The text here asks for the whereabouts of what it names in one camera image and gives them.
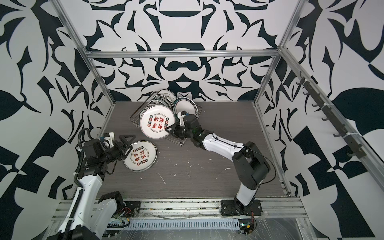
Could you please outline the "white plate red characters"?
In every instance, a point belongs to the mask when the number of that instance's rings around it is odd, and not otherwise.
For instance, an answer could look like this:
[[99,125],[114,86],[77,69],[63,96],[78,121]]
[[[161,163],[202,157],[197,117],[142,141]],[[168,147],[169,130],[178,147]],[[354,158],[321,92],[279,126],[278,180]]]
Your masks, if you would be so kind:
[[175,121],[173,111],[168,107],[156,105],[149,107],[141,115],[140,129],[146,137],[159,140],[169,135],[165,127],[174,124]]
[[124,160],[127,169],[133,172],[143,172],[150,169],[157,161],[158,149],[149,141],[138,141],[131,144],[132,150]]

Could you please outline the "white plate red green band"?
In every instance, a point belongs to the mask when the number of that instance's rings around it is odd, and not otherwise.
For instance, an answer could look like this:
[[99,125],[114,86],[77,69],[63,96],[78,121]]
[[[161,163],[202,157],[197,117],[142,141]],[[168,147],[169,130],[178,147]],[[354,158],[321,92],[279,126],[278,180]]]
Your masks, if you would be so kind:
[[186,98],[186,97],[176,98],[174,101],[174,107],[175,107],[176,113],[181,113],[185,111],[186,113],[198,118],[198,113],[199,113],[198,107],[189,98]]

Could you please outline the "wire dish rack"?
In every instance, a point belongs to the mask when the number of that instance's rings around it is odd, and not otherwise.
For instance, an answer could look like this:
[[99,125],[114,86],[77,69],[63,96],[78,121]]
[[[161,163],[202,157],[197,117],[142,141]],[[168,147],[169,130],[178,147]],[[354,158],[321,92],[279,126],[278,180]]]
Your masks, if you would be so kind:
[[202,113],[202,107],[187,97],[176,97],[169,90],[152,92],[147,100],[130,116],[130,121],[142,130],[150,139],[167,139],[179,146],[185,140],[177,139],[166,132],[165,128],[181,122],[181,112],[185,111],[196,118]]

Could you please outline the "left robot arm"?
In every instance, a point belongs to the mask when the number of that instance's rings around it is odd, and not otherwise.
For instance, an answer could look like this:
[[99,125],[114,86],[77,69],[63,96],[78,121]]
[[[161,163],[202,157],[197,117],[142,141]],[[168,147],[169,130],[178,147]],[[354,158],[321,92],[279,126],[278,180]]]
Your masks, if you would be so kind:
[[134,135],[112,136],[80,142],[81,161],[75,172],[77,186],[73,202],[57,233],[49,240],[100,240],[110,218],[124,208],[123,197],[115,191],[97,200],[108,165],[127,158],[133,150]]

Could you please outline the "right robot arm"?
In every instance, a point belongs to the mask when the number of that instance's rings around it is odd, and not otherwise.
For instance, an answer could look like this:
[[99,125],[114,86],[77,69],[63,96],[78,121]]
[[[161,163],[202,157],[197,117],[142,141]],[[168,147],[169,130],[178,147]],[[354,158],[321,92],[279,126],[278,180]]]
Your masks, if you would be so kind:
[[252,201],[274,165],[260,153],[253,142],[245,144],[232,142],[205,130],[193,115],[183,115],[182,121],[165,127],[167,133],[177,139],[190,139],[195,147],[216,153],[230,160],[241,182],[234,197],[235,211],[244,214],[251,208]]

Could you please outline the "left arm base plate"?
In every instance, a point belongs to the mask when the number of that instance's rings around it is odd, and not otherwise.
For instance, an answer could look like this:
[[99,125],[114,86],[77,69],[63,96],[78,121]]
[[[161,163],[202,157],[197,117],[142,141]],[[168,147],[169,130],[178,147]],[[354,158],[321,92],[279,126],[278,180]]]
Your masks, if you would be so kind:
[[125,201],[124,207],[117,213],[121,218],[133,218],[141,211],[141,201]]

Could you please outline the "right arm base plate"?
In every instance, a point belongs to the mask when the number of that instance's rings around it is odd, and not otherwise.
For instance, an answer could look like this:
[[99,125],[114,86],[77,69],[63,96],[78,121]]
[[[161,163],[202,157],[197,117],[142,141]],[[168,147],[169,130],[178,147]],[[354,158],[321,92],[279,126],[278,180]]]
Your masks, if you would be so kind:
[[242,205],[238,200],[221,200],[221,215],[224,217],[261,216],[262,212],[259,200],[253,200],[247,206]]

